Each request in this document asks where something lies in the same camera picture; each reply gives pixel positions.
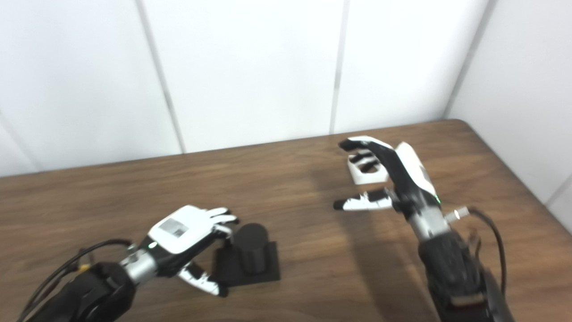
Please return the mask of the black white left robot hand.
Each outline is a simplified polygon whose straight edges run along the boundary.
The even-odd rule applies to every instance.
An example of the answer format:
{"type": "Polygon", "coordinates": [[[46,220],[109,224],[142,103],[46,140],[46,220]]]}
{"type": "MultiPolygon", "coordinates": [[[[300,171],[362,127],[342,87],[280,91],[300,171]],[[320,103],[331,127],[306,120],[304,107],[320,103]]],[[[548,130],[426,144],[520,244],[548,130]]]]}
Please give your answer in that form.
{"type": "Polygon", "coordinates": [[[185,205],[155,224],[141,248],[155,262],[155,276],[179,277],[182,281],[217,297],[227,297],[227,287],[219,283],[194,258],[217,240],[233,246],[232,224],[239,218],[228,208],[203,209],[185,205]]]}

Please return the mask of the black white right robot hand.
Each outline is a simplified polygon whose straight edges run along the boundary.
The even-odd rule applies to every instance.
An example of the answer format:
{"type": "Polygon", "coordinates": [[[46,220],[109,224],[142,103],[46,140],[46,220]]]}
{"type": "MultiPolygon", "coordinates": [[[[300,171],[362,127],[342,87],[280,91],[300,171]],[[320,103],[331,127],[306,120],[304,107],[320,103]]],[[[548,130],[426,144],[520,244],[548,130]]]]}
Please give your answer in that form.
{"type": "Polygon", "coordinates": [[[370,136],[348,137],[339,147],[347,152],[365,150],[372,165],[382,165],[394,188],[367,191],[347,199],[335,200],[333,208],[338,211],[370,211],[394,208],[408,220],[426,209],[441,209],[437,192],[425,168],[415,153],[406,154],[370,136]]]}

